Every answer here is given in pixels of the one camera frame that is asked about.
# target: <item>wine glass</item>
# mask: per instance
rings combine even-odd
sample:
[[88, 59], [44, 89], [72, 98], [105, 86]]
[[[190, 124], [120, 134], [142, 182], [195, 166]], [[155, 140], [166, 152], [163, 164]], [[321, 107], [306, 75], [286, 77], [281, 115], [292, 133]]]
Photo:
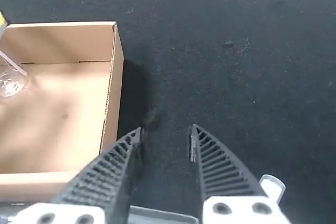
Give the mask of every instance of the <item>wine glass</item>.
[[26, 85], [27, 72], [0, 51], [0, 99], [16, 95]]

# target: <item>dark carpet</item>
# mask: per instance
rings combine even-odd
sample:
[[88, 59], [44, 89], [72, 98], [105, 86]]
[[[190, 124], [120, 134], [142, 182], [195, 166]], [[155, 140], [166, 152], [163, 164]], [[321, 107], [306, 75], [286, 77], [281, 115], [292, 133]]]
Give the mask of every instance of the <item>dark carpet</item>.
[[260, 177], [293, 224], [335, 223], [336, 0], [0, 0], [13, 23], [116, 20], [119, 136], [148, 129], [133, 204], [196, 215], [187, 128]]

